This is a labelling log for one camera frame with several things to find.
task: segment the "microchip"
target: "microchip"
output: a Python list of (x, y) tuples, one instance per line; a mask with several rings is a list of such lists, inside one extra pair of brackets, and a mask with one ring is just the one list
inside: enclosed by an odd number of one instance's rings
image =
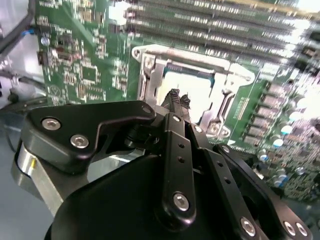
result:
[(254, 126), (251, 126), (249, 127), (248, 129), (248, 134), (251, 135), (251, 136), (260, 136), (262, 137), (263, 134), (265, 133), (266, 131), (261, 128), (261, 127), (254, 127)]
[(82, 67), (82, 78), (90, 81), (95, 81), (97, 77), (97, 70), (91, 67)]
[(295, 136), (299, 136), (301, 135), (305, 130), (303, 128), (299, 128), (299, 127), (295, 127), (292, 131), (292, 135), (295, 135)]
[(306, 151), (306, 150), (301, 150), (301, 152), (299, 153), (300, 157), (307, 157), (309, 156), (310, 152)]
[(92, 13), (91, 10), (85, 10), (81, 12), (82, 18), (84, 21), (91, 23), (92, 22)]

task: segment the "grey metal surface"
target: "grey metal surface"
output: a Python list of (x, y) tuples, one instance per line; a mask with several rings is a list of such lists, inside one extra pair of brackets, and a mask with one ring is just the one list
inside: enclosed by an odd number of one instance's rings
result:
[(63, 174), (47, 162), (29, 153), (23, 144), (17, 164), (21, 171), (31, 177), (53, 216), (71, 193), (88, 184), (87, 173)]
[[(14, 146), (19, 136), (18, 132), (10, 131)], [(0, 239), (43, 240), (53, 217), (41, 200), (14, 182), (11, 176), (13, 159), (14, 154), (0, 130)]]

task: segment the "electronic component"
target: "electronic component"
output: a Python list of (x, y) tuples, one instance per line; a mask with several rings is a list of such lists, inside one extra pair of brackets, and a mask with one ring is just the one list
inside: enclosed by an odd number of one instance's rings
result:
[(303, 128), (300, 128), (300, 127), (295, 127), (293, 130), (292, 130), (292, 135), (295, 135), (295, 136), (299, 136), (301, 135), (305, 130)]
[(255, 127), (255, 126), (250, 126), (248, 128), (247, 133), (251, 136), (259, 136), (262, 137), (265, 134), (266, 130), (264, 128), (260, 128), (260, 127)]
[(246, 144), (250, 144), (250, 145), (253, 145), (253, 146), (258, 146), (260, 141), (261, 141), (261, 138), (258, 138), (258, 137), (253, 137), (253, 136), (245, 136), (243, 138), (243, 141), (246, 143)]
[(275, 119), (279, 110), (275, 108), (268, 108), (264, 106), (258, 106), (256, 114), (268, 119)]
[(281, 147), (283, 144), (284, 144), (284, 141), (281, 139), (281, 136), (280, 135), (272, 135), (270, 137), (270, 140), (271, 140), (271, 143), (274, 147)]
[(46, 51), (43, 51), (43, 50), (38, 51), (36, 55), (38, 58), (39, 65), (42, 65), (44, 67), (49, 66), (48, 53)]
[(271, 124), (271, 121), (266, 118), (253, 116), (251, 119), (251, 124), (257, 127), (268, 128)]
[(280, 108), (286, 100), (282, 97), (274, 97), (270, 95), (263, 95), (261, 102), (270, 108)]
[(109, 23), (108, 25), (108, 31), (109, 33), (112, 33), (112, 34), (116, 34), (116, 33), (119, 33), (120, 32), (120, 26), (116, 25), (116, 24), (113, 24), (113, 23)]
[(278, 124), (282, 134), (290, 134), (293, 131), (292, 126), (288, 122), (282, 121)]
[(295, 96), (294, 102), (297, 109), (305, 109), (308, 106), (308, 100), (303, 95)]
[(63, 34), (58, 37), (57, 42), (58, 42), (59, 46), (67, 47), (68, 45), (73, 43), (72, 35), (71, 34)]
[(290, 119), (290, 121), (297, 121), (297, 120), (300, 120), (302, 117), (301, 112), (299, 112), (295, 108), (289, 108), (287, 111), (285, 111), (285, 113)]
[(260, 161), (265, 162), (266, 160), (268, 160), (267, 151), (264, 148), (260, 149), (257, 153), (257, 157)]
[(98, 24), (103, 24), (105, 22), (105, 14), (103, 12), (95, 12), (95, 22)]
[(281, 85), (275, 84), (275, 83), (269, 83), (267, 87), (268, 94), (272, 94), (275, 96), (280, 96), (285, 94), (285, 88)]
[(84, 21), (91, 23), (92, 22), (92, 11), (91, 10), (83, 10), (81, 11), (81, 16)]

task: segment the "memory slot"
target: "memory slot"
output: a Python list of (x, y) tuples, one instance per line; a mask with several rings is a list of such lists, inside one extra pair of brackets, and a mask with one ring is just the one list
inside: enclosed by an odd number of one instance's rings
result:
[(197, 14), (156, 4), (145, 5), (143, 3), (142, 6), (132, 7), (132, 11), (134, 12), (134, 16), (138, 18), (164, 21), (170, 24), (207, 30), (208, 32), (228, 32), (228, 34), (237, 37), (275, 45), (284, 45), (288, 43), (303, 45), (307, 41), (305, 32), (301, 32), (300, 35), (291, 36), (291, 31), (235, 21), (227, 18), (210, 17), (206, 14)]
[(128, 24), (150, 28), (154, 32), (180, 35), (181, 38), (185, 38), (191, 42), (213, 46), (225, 45), (228, 48), (234, 48), (234, 50), (236, 51), (246, 52), (249, 54), (261, 52), (267, 55), (276, 55), (279, 57), (291, 58), (294, 55), (298, 56), (300, 53), (300, 49), (295, 48), (294, 45), (291, 45), (291, 50), (288, 50), (287, 45), (278, 46), (270, 43), (255, 41), (252, 39), (236, 37), (227, 33), (208, 33), (197, 28), (183, 27), (181, 25), (175, 24), (166, 24), (165, 22), (146, 18), (129, 19)]
[(290, 66), (296, 62), (296, 56), (292, 58), (285, 58), (275, 55), (263, 54), (261, 52), (248, 53), (246, 51), (234, 50), (232, 47), (224, 45), (203, 44), (202, 41), (192, 41), (186, 39), (183, 36), (170, 33), (170, 32), (155, 32), (152, 28), (143, 26), (128, 26), (132, 28), (133, 32), (145, 40), (149, 40), (154, 43), (162, 44), (165, 46), (176, 46), (181, 49), (198, 49), (197, 52), (203, 53), (209, 56), (221, 57), (236, 62), (259, 62), (261, 63), (277, 63), (282, 66)]
[(255, 8), (247, 7), (245, 4), (237, 4), (234, 7), (227, 7), (225, 6), (225, 2), (219, 3), (197, 0), (139, 0), (139, 2), (158, 4), (171, 8), (209, 14), (212, 16), (219, 16), (284, 30), (295, 29), (295, 23), (297, 22), (297, 17), (278, 16), (278, 13), (274, 11), (266, 11), (265, 14), (261, 14), (257, 13)]

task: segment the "motherboard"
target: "motherboard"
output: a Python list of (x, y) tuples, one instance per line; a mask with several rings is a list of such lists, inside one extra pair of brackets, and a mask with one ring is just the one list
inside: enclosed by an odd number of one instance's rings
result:
[(39, 0), (48, 100), (154, 107), (179, 89), (211, 143), (252, 158), (286, 198), (312, 203), (320, 198), (320, 15), (300, 2)]

